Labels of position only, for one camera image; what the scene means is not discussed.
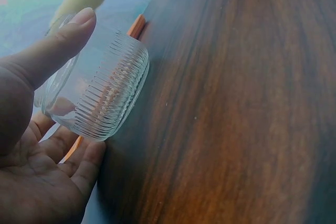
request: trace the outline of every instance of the orange pencil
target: orange pencil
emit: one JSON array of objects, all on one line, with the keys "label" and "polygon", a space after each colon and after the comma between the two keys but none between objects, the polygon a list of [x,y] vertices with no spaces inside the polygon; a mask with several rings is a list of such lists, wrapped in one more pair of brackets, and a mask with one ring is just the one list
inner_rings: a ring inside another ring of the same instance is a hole
[{"label": "orange pencil", "polygon": [[[127,35],[131,36],[134,39],[138,39],[143,28],[145,27],[145,24],[146,24],[146,19],[142,14],[140,14],[135,20],[135,22],[133,23],[133,25],[131,26],[131,28],[128,30]],[[74,143],[74,145],[72,146],[68,154],[65,156],[65,160],[67,160],[73,154],[73,152],[78,148],[82,139],[83,139],[82,136],[77,138],[76,142]]]}]

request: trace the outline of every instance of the clear glass jar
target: clear glass jar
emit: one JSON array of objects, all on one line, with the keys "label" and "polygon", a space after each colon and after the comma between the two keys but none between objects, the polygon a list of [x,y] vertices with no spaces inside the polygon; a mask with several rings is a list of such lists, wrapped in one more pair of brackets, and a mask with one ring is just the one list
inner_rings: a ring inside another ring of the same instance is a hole
[{"label": "clear glass jar", "polygon": [[[60,18],[51,30],[73,16]],[[78,135],[103,141],[127,118],[148,70],[141,42],[97,22],[83,50],[35,91],[34,105]]]}]

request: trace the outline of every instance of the palm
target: palm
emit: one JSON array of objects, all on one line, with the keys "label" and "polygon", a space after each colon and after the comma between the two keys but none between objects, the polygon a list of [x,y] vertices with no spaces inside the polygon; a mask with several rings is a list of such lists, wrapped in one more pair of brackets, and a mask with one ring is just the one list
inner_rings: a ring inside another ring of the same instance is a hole
[{"label": "palm", "polygon": [[0,157],[0,205],[12,211],[6,214],[8,219],[0,213],[4,223],[74,223],[82,218],[95,182],[86,176],[96,177],[104,143],[84,140],[70,159],[59,164],[77,136],[60,127],[39,143],[52,124],[37,115],[12,152]]}]

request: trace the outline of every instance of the wood grain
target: wood grain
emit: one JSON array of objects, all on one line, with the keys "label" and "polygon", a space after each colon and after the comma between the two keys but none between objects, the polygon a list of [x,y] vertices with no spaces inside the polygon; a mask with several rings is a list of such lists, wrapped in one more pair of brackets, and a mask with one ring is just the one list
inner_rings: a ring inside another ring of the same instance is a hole
[{"label": "wood grain", "polygon": [[107,222],[336,223],[336,0],[153,0]]}]

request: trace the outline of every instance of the finger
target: finger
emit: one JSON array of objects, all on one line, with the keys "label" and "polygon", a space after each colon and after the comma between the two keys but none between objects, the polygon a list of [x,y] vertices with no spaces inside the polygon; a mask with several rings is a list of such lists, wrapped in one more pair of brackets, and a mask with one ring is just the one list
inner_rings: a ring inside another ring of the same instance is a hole
[{"label": "finger", "polygon": [[104,142],[91,142],[77,171],[71,177],[71,180],[82,192],[86,201],[89,200],[92,189],[95,186],[105,149]]},{"label": "finger", "polygon": [[39,144],[45,153],[58,164],[67,155],[77,138],[77,134],[60,126],[49,139]]},{"label": "finger", "polygon": [[85,150],[89,145],[89,141],[87,139],[83,139],[78,148],[74,151],[74,153],[62,164],[58,164],[58,168],[67,174],[69,177],[74,175],[77,171],[81,160],[83,159]]},{"label": "finger", "polygon": [[29,126],[34,131],[37,141],[40,141],[54,124],[55,122],[51,118],[38,112],[31,118]]},{"label": "finger", "polygon": [[18,54],[2,58],[0,65],[17,74],[33,89],[37,89],[79,53],[89,40],[95,25],[94,11],[92,8],[85,8],[53,35]]}]

